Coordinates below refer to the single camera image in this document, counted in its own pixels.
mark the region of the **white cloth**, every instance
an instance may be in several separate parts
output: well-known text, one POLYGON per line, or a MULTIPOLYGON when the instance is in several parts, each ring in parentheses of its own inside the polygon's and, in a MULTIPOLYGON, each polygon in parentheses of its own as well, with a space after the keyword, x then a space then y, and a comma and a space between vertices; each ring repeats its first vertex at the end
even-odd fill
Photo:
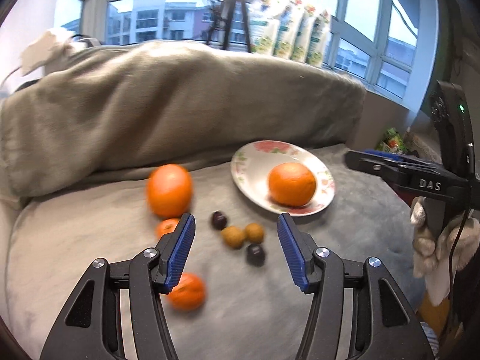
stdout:
MULTIPOLYGON (((425 198, 415 198, 411 206, 410 220, 415 227, 413 237, 413 275, 425 277, 425 284, 431 303, 438 306, 450 292, 448 259, 457 237, 463 213, 453 218, 435 240, 426 224, 423 207, 425 198)), ((453 276, 469 263, 480 243, 480 223, 469 218, 455 247, 452 259, 453 276)))

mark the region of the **metal screw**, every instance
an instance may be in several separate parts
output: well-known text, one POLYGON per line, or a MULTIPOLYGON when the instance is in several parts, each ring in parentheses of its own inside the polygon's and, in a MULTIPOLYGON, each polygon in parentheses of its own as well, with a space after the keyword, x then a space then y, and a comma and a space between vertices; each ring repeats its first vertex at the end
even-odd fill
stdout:
POLYGON ((378 267, 378 266, 381 266, 381 265, 382 265, 382 262, 381 262, 378 258, 376 258, 376 257, 370 257, 370 258, 368 259, 368 264, 370 264, 371 266, 373 266, 373 267, 376 268, 376 267, 378 267))
POLYGON ((157 255, 157 249, 153 247, 149 247, 148 249, 143 251, 143 255, 147 258, 151 258, 157 255))
POLYGON ((315 252, 320 257, 328 257, 330 255, 330 251, 326 247, 319 247, 315 252))
POLYGON ((93 268, 100 268, 105 265, 105 260, 104 259, 96 259, 92 263, 93 268))

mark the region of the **orange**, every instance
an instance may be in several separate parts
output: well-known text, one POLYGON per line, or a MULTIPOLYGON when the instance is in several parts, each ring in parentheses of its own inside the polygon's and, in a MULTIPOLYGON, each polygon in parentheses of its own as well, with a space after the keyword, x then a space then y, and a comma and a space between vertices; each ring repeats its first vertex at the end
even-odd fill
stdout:
POLYGON ((180 311, 192 311, 205 302, 205 284, 195 274, 184 272, 178 285, 167 295, 174 309, 180 311))
POLYGON ((179 224, 179 220, 176 218, 167 219, 165 221, 160 222, 157 228, 155 229, 155 232, 157 233, 157 237, 162 238, 162 236, 164 236, 165 234, 173 232, 178 224, 179 224))
POLYGON ((193 183, 181 166, 169 164, 155 169, 147 181, 146 195, 151 210, 163 218, 177 218, 190 206, 193 183))
POLYGON ((282 163, 268 174, 270 197, 282 205, 306 205, 314 196, 316 188, 314 174, 300 163, 282 163))

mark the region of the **tripod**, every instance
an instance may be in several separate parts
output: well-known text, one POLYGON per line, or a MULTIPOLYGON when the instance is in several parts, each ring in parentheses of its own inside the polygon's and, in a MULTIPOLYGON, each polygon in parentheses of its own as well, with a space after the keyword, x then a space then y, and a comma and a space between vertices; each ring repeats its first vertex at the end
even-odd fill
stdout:
POLYGON ((219 28, 219 24, 221 22, 225 23, 225 34, 223 38, 223 45, 222 50, 227 50, 230 43, 230 30, 233 21, 233 15, 235 13, 235 7, 237 6, 237 2, 241 5, 241 12, 242 12, 242 21, 243 21, 243 31, 245 32, 245 42, 247 43, 247 52, 251 53, 251 45, 250 45, 250 31, 248 27, 248 9, 247 9, 247 1, 246 0, 223 0, 220 4, 220 8, 217 7, 213 8, 214 12, 214 22, 210 29, 208 30, 208 37, 206 44, 209 45, 212 41, 212 36, 215 30, 219 28))

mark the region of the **windowsill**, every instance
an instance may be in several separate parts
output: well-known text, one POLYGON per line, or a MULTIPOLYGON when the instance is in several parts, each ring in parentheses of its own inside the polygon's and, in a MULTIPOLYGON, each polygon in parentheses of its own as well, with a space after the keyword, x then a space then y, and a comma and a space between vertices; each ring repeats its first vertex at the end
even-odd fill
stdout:
POLYGON ((355 78, 357 79, 358 81, 360 81, 363 86, 365 87, 365 89, 371 93, 375 93, 376 95, 379 95, 381 97, 385 97, 386 99, 388 100, 391 100, 393 101, 394 103, 397 103, 399 105, 402 105, 403 107, 405 107, 403 103, 403 99, 395 94, 393 94, 392 92, 389 92, 388 90, 382 88, 382 87, 379 87, 378 85, 372 85, 372 84, 367 84, 365 82, 365 80, 360 77, 360 76, 356 76, 355 74, 352 74, 350 72, 348 72, 347 70, 342 70, 342 69, 338 69, 336 67, 332 68, 330 66, 328 66, 327 64, 323 63, 323 66, 322 66, 323 69, 325 70, 328 70, 328 71, 333 71, 335 73, 338 73, 338 74, 346 74, 346 75, 349 75, 350 77, 352 78, 355 78))

